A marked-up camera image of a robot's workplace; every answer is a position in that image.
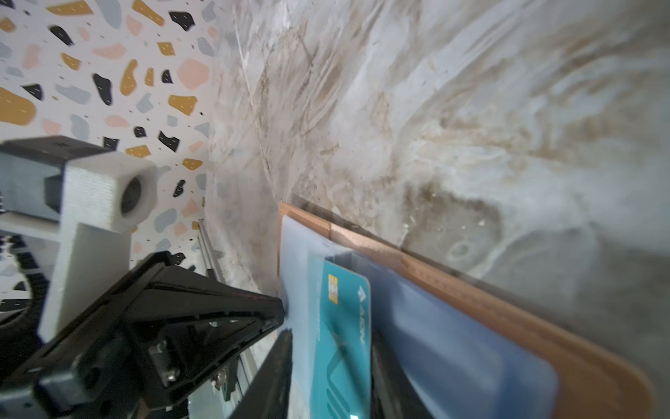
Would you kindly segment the teal card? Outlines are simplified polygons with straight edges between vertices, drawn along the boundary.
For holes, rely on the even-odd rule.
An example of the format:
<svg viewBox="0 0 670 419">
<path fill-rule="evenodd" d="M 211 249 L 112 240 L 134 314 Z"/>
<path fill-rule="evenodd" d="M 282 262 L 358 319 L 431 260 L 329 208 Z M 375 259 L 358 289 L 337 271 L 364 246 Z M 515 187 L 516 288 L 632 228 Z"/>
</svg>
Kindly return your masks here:
<svg viewBox="0 0 670 419">
<path fill-rule="evenodd" d="M 316 260 L 312 418 L 371 417 L 371 293 L 366 277 Z"/>
</svg>

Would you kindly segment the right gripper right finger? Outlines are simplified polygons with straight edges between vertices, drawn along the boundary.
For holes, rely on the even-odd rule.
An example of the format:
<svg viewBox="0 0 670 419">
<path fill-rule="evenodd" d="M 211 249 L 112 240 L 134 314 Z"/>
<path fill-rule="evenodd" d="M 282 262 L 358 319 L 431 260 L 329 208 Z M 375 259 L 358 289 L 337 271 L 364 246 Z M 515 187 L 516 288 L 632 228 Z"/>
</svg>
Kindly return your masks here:
<svg viewBox="0 0 670 419">
<path fill-rule="evenodd" d="M 373 330 L 371 418 L 432 418 L 381 331 Z"/>
</svg>

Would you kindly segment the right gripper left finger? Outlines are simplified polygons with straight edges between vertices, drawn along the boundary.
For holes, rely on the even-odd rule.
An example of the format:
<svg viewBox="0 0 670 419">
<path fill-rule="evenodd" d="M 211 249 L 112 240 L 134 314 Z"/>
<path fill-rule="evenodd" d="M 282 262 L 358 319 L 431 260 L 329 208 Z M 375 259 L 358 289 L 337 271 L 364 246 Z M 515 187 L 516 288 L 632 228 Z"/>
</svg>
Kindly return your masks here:
<svg viewBox="0 0 670 419">
<path fill-rule="evenodd" d="M 286 419 L 290 404 L 293 335 L 282 331 L 230 419 Z"/>
</svg>

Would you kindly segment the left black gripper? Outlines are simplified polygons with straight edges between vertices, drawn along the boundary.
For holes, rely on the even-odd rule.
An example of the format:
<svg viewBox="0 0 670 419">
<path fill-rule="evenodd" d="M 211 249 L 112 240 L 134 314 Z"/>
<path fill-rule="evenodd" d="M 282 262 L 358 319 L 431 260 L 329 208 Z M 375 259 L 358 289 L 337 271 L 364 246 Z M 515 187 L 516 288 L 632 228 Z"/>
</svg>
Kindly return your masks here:
<svg viewBox="0 0 670 419">
<path fill-rule="evenodd" d="M 206 317 L 242 325 L 208 346 Z M 1 385 L 3 418 L 131 418 L 186 399 L 228 354 L 284 322 L 280 299 L 217 284 L 157 253 Z"/>
</svg>

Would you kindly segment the pink leather card holder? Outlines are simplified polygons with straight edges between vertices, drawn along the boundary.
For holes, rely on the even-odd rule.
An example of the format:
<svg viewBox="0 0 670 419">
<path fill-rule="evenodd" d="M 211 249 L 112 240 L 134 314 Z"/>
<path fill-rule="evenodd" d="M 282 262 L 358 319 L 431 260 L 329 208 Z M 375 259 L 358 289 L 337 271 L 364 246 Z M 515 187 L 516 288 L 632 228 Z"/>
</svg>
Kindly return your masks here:
<svg viewBox="0 0 670 419">
<path fill-rule="evenodd" d="M 293 378 L 310 413 L 316 260 L 366 277 L 381 331 L 434 418 L 649 418 L 647 377 L 619 356 L 426 263 L 289 204 L 279 277 Z"/>
</svg>

